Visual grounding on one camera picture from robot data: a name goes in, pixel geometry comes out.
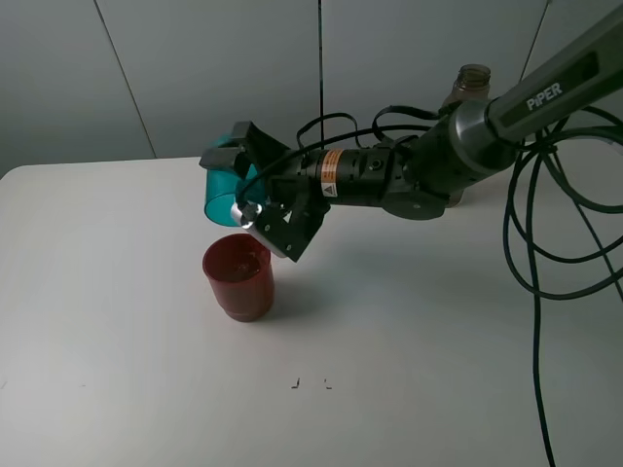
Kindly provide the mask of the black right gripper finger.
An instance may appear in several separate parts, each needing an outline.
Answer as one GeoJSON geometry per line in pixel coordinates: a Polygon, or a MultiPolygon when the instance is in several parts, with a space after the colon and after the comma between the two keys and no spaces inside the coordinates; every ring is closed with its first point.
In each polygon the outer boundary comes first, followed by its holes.
{"type": "Polygon", "coordinates": [[[212,147],[202,153],[199,165],[205,170],[224,171],[245,179],[251,160],[242,146],[212,147]]]}
{"type": "Polygon", "coordinates": [[[257,170],[267,168],[291,151],[252,122],[235,123],[230,142],[238,150],[238,156],[253,164],[257,170]]]}

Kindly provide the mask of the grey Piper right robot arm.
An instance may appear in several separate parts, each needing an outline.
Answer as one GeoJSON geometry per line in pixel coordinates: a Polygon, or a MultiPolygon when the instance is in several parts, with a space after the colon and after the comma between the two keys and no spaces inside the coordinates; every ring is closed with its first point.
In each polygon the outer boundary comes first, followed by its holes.
{"type": "Polygon", "coordinates": [[[204,212],[222,226],[249,207],[315,219],[332,204],[433,219],[453,194],[509,167],[525,138],[621,87],[622,12],[615,9],[496,99],[472,97],[435,112],[386,107],[415,123],[372,123],[371,147],[340,150],[329,138],[292,149],[250,122],[237,123],[201,157],[204,212]]]}

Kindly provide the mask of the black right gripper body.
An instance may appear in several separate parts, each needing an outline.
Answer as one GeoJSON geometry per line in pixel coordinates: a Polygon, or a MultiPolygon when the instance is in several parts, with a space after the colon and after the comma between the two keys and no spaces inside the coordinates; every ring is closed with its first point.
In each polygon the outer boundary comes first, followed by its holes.
{"type": "Polygon", "coordinates": [[[392,214],[419,212],[403,166],[396,153],[384,146],[312,150],[268,175],[265,188],[271,201],[284,207],[302,199],[379,207],[392,214]]]}

